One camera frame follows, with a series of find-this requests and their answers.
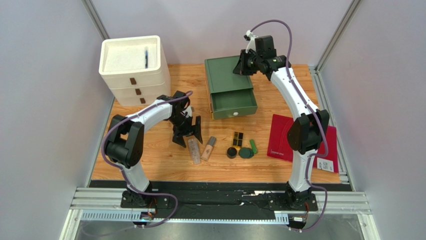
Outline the clear tube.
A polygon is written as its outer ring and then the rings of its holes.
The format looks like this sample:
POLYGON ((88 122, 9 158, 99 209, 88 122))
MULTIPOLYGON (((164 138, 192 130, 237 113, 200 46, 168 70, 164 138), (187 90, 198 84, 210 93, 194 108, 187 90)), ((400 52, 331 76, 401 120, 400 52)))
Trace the clear tube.
POLYGON ((190 138, 188 141, 188 147, 189 147, 189 154, 190 157, 195 165, 198 165, 201 163, 201 153, 199 144, 196 138, 190 138))

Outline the beige foundation bottle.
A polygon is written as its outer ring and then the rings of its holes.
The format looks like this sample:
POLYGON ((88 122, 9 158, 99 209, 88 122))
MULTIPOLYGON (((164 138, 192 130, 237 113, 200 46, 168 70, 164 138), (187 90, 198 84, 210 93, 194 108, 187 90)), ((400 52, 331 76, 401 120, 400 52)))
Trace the beige foundation bottle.
POLYGON ((216 142, 217 142, 217 138, 215 136, 211 136, 209 138, 209 140, 208 140, 208 142, 207 142, 207 144, 204 148, 204 151, 203 151, 203 153, 201 154, 201 157, 200 157, 202 160, 204 160, 204 161, 209 160, 209 158, 212 154, 212 151, 215 147, 216 142))

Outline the green three-drawer organizer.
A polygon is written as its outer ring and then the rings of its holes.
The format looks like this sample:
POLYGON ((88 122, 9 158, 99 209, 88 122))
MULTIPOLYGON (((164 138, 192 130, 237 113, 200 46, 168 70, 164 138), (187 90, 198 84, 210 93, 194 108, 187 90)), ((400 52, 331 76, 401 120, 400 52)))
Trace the green three-drawer organizer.
POLYGON ((251 78, 246 75, 234 74, 233 70, 239 60, 238 56, 209 58, 204 60, 206 86, 209 94, 211 112, 211 94, 253 89, 251 78))

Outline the green top drawer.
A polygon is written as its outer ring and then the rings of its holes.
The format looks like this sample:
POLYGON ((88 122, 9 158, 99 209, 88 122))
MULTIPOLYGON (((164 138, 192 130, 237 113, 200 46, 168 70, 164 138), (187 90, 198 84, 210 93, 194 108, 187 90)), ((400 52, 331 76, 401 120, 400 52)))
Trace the green top drawer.
POLYGON ((253 115, 258 109, 252 88, 211 93, 210 100, 213 120, 253 115))

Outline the black round jar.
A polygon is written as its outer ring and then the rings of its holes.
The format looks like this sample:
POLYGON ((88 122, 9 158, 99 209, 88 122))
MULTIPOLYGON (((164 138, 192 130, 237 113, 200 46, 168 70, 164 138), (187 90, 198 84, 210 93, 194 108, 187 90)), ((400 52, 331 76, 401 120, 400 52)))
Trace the black round jar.
POLYGON ((238 154, 238 150, 235 147, 229 147, 226 150, 226 155, 229 159, 234 159, 238 154))

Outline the dark green round compact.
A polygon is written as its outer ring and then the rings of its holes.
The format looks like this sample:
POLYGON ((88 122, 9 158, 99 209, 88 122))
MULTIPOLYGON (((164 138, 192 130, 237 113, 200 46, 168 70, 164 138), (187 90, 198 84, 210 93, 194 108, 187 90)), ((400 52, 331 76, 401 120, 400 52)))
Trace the dark green round compact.
POLYGON ((252 158, 252 157, 255 155, 255 153, 254 153, 254 151, 253 151, 251 148, 249 148, 249 147, 242 147, 242 148, 239 150, 238 155, 239 155, 241 158, 243 158, 243 159, 250 159, 250 158, 252 158))

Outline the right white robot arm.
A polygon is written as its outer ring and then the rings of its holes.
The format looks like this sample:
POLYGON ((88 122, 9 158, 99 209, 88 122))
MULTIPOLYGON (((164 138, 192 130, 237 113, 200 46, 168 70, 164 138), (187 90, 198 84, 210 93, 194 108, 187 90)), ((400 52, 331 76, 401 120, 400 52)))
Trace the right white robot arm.
POLYGON ((299 209, 312 199, 311 173, 321 144, 326 143, 330 114, 310 100, 297 81, 286 55, 277 55, 273 37, 257 36, 248 31, 247 47, 240 51, 233 73, 252 76, 258 72, 279 90, 292 114, 293 123, 287 142, 293 150, 292 172, 286 183, 284 202, 290 209, 299 209))

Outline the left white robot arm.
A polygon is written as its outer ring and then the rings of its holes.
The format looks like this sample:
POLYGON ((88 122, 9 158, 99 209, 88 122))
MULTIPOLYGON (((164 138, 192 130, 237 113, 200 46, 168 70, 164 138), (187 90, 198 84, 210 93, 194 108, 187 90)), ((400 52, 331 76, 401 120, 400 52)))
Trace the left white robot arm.
POLYGON ((125 198, 140 207, 153 203, 156 193, 144 173, 140 160, 145 133, 162 121, 172 124, 172 142, 186 148, 185 137, 203 142, 201 117, 193 116, 190 96, 193 91, 176 91, 173 96, 160 95, 152 104, 127 115, 115 115, 101 142, 104 161, 118 168, 126 181, 125 198))

